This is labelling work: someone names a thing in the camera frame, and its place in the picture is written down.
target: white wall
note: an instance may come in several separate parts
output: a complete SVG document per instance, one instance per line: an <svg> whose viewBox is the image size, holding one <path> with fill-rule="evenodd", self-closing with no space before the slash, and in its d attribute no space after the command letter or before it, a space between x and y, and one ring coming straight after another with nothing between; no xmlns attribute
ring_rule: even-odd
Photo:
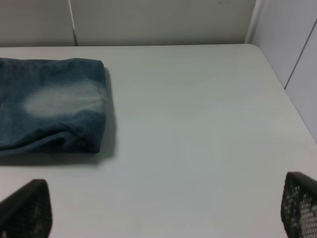
<svg viewBox="0 0 317 238"><path fill-rule="evenodd" d="M255 0L71 0L78 44L243 43Z"/></svg>
<svg viewBox="0 0 317 238"><path fill-rule="evenodd" d="M259 46L283 87L317 18L316 0L266 0L252 43Z"/></svg>
<svg viewBox="0 0 317 238"><path fill-rule="evenodd" d="M68 0L0 0L3 46L74 46Z"/></svg>
<svg viewBox="0 0 317 238"><path fill-rule="evenodd" d="M317 27L315 27L286 92L317 141Z"/></svg>

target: white table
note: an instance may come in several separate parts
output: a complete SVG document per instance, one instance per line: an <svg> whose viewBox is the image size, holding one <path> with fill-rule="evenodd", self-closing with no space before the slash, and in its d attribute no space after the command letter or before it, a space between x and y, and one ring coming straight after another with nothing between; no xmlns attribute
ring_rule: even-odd
<svg viewBox="0 0 317 238"><path fill-rule="evenodd" d="M112 158L103 149L91 164L2 161L0 199L48 181L51 238L286 237L285 175L317 175L316 144L254 46L1 48L0 57L90 58L111 75ZM81 163L45 166L74 157Z"/></svg>

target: black mesh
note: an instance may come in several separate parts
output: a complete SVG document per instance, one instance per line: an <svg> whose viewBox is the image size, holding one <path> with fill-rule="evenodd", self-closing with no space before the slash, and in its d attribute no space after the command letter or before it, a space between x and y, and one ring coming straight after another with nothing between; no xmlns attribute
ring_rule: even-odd
<svg viewBox="0 0 317 238"><path fill-rule="evenodd" d="M0 203L0 237L47 238L52 227L45 180L33 180Z"/></svg>
<svg viewBox="0 0 317 238"><path fill-rule="evenodd" d="M289 238L317 238L317 182L299 173L288 173L281 218Z"/></svg>

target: faded denim patch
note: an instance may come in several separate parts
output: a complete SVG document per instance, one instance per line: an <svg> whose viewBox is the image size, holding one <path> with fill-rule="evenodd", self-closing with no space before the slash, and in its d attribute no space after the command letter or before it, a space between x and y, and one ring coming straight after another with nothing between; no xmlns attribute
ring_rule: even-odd
<svg viewBox="0 0 317 238"><path fill-rule="evenodd" d="M105 122L101 61L0 59L0 156L97 153Z"/></svg>

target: blue denim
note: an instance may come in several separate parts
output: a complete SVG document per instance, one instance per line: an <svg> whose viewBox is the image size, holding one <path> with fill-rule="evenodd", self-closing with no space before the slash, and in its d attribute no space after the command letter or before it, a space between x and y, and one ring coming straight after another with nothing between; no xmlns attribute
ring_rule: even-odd
<svg viewBox="0 0 317 238"><path fill-rule="evenodd" d="M0 156L98 153L105 122L101 61L0 58Z"/></svg>

